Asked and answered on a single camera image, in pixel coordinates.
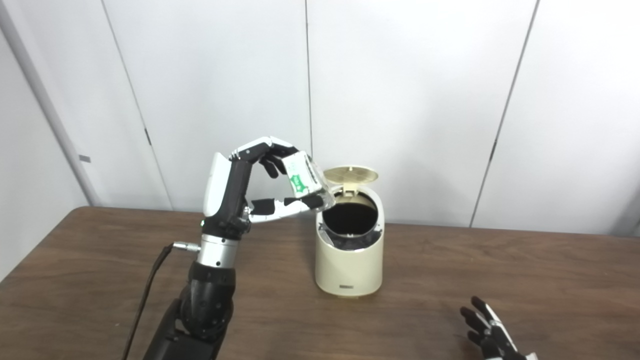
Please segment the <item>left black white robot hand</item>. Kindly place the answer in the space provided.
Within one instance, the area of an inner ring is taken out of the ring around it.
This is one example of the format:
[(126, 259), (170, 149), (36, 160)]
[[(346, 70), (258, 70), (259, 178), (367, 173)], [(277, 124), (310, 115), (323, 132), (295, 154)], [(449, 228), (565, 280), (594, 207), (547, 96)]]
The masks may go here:
[[(292, 196), (283, 200), (246, 198), (255, 164), (270, 178), (283, 176)], [(333, 208), (336, 198), (308, 153), (273, 136), (263, 136), (240, 146), (230, 155), (215, 153), (203, 204), (202, 233), (238, 240), (254, 223), (269, 223), (304, 212)]]

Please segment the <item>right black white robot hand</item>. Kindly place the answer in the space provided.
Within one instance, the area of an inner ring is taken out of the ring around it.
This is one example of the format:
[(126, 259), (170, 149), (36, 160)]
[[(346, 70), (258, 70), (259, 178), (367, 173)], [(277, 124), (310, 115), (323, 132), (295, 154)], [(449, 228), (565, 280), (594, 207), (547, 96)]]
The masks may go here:
[(485, 360), (537, 360), (535, 352), (523, 354), (517, 348), (510, 333), (492, 307), (478, 296), (471, 296), (470, 309), (460, 307), (459, 311), (470, 328), (467, 338), (482, 353)]

